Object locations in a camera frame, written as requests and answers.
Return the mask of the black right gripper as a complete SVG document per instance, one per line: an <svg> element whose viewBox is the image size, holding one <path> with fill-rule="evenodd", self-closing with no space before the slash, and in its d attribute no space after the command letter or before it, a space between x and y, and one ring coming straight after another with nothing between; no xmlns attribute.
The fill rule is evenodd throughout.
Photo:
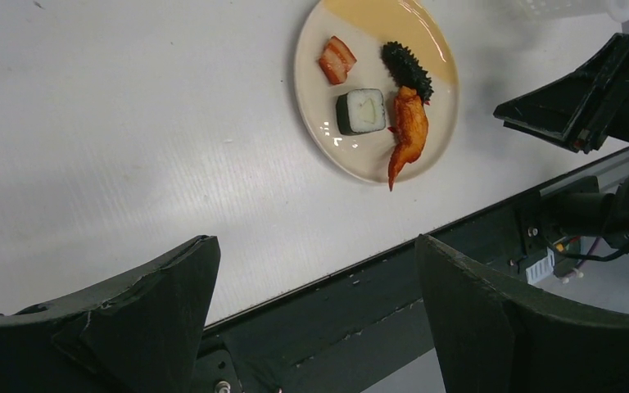
<svg viewBox="0 0 629 393"><path fill-rule="evenodd" d="M506 128L588 153L607 138L629 142L629 34L616 33L563 78L496 107Z"/></svg>

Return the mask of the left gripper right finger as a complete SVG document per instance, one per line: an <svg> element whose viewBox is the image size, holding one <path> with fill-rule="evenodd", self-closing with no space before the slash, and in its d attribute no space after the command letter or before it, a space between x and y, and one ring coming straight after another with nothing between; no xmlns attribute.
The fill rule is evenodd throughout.
<svg viewBox="0 0 629 393"><path fill-rule="evenodd" d="M629 392L629 314L556 296L434 237L415 242L449 392Z"/></svg>

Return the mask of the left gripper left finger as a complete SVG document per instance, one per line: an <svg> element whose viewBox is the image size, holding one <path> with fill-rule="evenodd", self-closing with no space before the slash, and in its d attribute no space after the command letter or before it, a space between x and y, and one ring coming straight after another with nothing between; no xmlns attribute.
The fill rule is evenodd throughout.
<svg viewBox="0 0 629 393"><path fill-rule="evenodd" d="M188 392L220 262L199 236L67 296L0 314L0 392Z"/></svg>

